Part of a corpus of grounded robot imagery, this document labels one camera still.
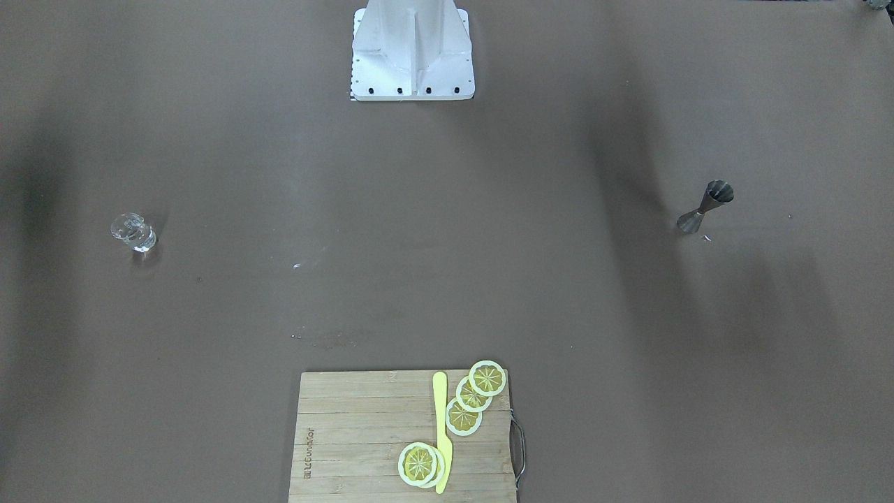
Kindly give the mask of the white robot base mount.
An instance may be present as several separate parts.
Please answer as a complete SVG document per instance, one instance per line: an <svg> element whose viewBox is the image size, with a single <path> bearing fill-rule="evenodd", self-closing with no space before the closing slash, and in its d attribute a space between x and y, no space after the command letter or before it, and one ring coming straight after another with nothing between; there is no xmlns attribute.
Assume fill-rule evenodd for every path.
<svg viewBox="0 0 894 503"><path fill-rule="evenodd" d="M476 94L469 13L453 1L369 1L353 14L349 96L469 100Z"/></svg>

